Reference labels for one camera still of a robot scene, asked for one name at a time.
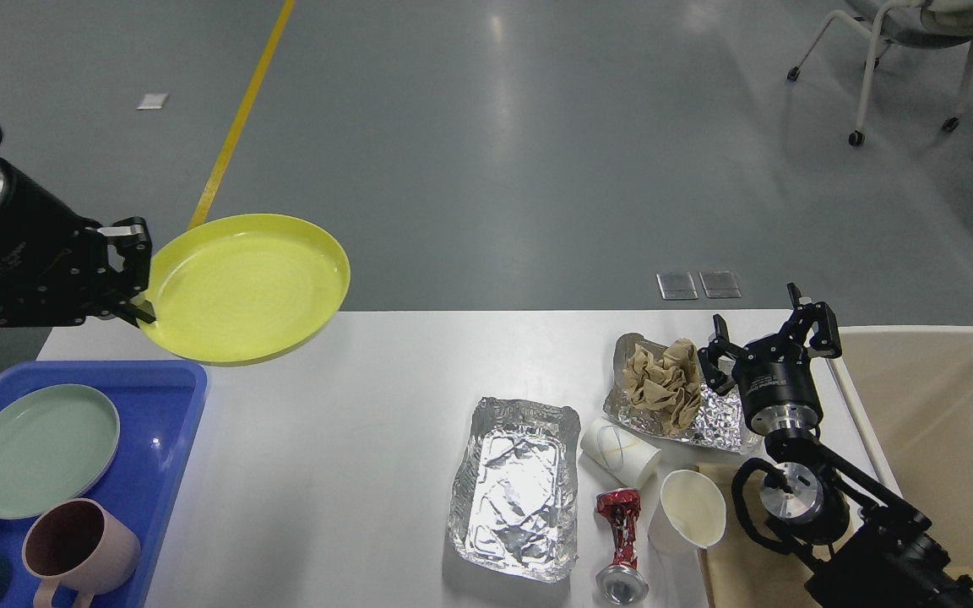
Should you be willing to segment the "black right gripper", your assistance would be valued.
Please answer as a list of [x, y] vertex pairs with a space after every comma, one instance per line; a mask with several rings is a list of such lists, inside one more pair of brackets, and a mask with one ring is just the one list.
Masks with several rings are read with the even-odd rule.
[[[719, 396], [737, 386], [749, 430], [815, 430], [823, 419], [810, 360], [843, 354], [838, 320], [826, 301], [807, 299], [795, 282], [786, 285], [792, 312], [773, 339], [733, 344], [727, 322], [713, 315], [713, 334], [698, 349], [704, 383]], [[720, 368], [734, 363], [732, 374]]]

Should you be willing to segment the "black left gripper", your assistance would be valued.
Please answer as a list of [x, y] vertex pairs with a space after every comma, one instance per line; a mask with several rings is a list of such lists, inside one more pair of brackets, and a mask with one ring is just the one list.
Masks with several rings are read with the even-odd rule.
[[[123, 292], [111, 289], [108, 245], [121, 259]], [[103, 226], [0, 158], [0, 328], [77, 327], [89, 317], [154, 323], [150, 303], [128, 299], [148, 288], [151, 259], [144, 218]]]

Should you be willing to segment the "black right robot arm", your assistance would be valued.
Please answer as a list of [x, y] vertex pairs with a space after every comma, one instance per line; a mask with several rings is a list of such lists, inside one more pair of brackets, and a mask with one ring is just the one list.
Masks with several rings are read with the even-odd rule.
[[767, 458], [746, 459], [731, 481], [735, 517], [754, 543], [794, 556], [822, 607], [973, 607], [973, 578], [947, 573], [931, 520], [821, 442], [815, 358], [837, 359], [834, 311], [788, 284], [791, 315], [775, 334], [734, 344], [714, 315], [699, 349], [705, 384], [737, 392], [746, 428]]

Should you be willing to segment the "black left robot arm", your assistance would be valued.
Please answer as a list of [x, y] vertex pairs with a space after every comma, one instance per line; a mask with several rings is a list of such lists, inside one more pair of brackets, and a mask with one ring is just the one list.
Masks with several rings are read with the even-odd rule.
[[0, 157], [0, 328], [151, 324], [151, 259], [143, 218], [85, 218]]

